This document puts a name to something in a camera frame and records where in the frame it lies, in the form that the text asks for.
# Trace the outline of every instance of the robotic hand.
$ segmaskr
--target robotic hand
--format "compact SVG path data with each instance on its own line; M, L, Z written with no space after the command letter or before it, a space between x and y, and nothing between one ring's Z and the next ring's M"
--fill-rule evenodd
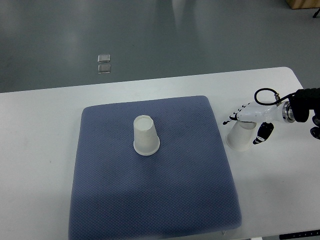
M275 102L258 101L257 94L261 91L273 92ZM280 98L273 89L261 88L255 92L254 100L233 112L229 119L223 122L223 125L231 121L261 123L257 137L253 141L253 144L259 144L266 141L271 135L274 129L273 121L305 123L309 118L309 110L314 110L315 116L312 117L312 121L316 127L313 127L310 133L316 139L320 139L320 88L299 89L283 98Z

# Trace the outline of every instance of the paper cup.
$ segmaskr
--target paper cup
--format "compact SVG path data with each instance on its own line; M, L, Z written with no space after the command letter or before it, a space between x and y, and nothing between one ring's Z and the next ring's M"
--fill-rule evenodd
M134 150L143 156L154 154L160 147L154 121L148 115L140 115L133 121Z
M252 136L256 125L255 122L236 121L226 136L226 142L229 147L239 152L248 150L252 143Z

